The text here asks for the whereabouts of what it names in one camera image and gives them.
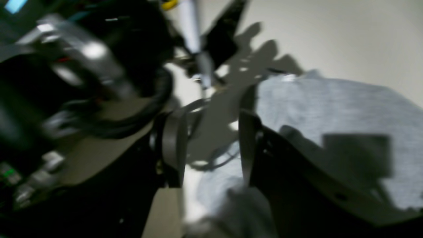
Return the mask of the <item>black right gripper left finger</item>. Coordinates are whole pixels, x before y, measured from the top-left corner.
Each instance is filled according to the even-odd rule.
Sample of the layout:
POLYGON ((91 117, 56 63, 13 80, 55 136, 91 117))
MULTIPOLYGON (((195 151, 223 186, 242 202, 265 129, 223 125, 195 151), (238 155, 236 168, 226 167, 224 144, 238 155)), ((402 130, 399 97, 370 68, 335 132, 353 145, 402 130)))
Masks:
POLYGON ((1 164, 2 238, 140 238, 156 192, 181 188, 185 112, 160 114, 147 134, 78 185, 60 185, 64 158, 50 152, 28 177, 1 164))

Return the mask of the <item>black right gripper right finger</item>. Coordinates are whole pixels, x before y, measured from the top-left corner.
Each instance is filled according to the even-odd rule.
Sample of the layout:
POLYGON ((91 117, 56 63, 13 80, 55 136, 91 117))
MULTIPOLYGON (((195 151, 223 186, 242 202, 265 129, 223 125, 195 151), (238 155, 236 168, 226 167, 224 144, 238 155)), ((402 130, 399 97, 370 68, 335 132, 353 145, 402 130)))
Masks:
POLYGON ((397 209, 343 185, 287 137, 239 112, 242 176, 269 202, 280 238, 421 238, 422 209, 397 209))

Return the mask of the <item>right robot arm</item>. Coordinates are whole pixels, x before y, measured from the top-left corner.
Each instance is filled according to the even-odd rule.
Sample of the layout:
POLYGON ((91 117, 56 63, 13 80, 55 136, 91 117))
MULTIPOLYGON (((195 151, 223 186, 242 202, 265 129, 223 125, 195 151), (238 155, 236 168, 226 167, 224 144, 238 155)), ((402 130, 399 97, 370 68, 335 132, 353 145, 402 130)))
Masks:
POLYGON ((306 72, 232 0, 1 1, 1 237, 140 238, 162 188, 183 238, 421 238, 422 108, 306 72))

